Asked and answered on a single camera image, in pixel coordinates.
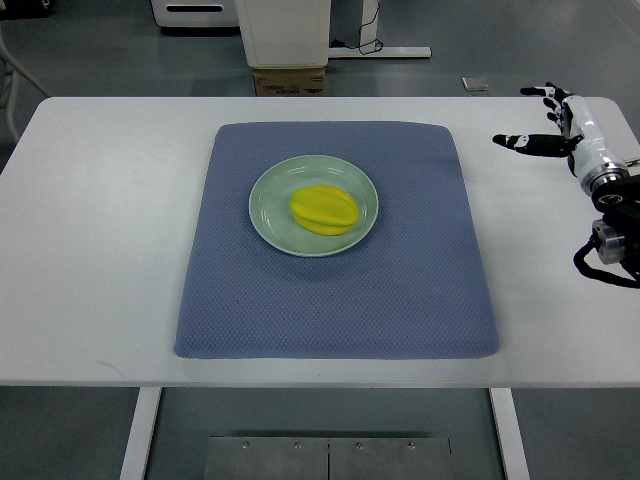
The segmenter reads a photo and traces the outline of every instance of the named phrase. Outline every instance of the white robotic arm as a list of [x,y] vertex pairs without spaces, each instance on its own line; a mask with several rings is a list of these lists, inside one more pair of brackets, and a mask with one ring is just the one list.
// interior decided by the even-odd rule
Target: white robotic arm
[[[544,97],[551,109],[547,117],[561,135],[495,135],[493,141],[526,155],[567,157],[571,173],[603,213],[592,224],[589,242],[576,253],[576,267],[589,278],[640,288],[640,176],[630,176],[626,163],[607,148],[604,133],[583,97],[551,83],[523,88],[521,93]],[[591,268],[585,257],[592,249],[603,263],[620,263],[633,280]]]

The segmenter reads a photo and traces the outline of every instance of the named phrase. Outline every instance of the ceramic plate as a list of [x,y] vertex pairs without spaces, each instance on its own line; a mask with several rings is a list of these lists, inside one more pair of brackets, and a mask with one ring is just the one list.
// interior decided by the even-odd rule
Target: ceramic plate
[[[341,188],[358,204],[354,228],[336,236],[310,232],[289,210],[294,191],[310,185]],[[322,257],[342,252],[362,240],[378,215],[378,194],[369,177],[355,165],[327,155],[303,155],[274,165],[256,182],[249,196],[249,216],[260,236],[283,252]]]

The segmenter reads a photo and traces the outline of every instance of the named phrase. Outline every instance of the table leg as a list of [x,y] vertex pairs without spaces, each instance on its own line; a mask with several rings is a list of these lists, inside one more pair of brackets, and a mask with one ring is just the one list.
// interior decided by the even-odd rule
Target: table leg
[[507,480],[530,480],[510,388],[490,388],[493,417]]
[[140,388],[120,480],[144,480],[161,393],[161,387]]

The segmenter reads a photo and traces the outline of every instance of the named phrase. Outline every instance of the yellow fruit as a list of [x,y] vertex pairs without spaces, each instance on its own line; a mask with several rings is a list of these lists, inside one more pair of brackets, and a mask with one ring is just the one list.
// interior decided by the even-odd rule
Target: yellow fruit
[[355,227],[360,216],[351,195],[330,185],[296,190],[289,208],[301,227],[320,235],[342,235]]

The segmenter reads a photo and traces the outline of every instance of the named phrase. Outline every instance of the metal plate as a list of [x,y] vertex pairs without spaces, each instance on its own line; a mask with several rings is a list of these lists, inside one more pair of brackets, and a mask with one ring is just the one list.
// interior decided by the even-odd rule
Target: metal plate
[[489,91],[489,84],[484,77],[462,77],[462,84],[467,92]]
[[204,480],[454,479],[445,438],[211,437]]
[[211,437],[204,480],[327,480],[326,438]]
[[446,438],[333,438],[330,450],[331,480],[454,479]]

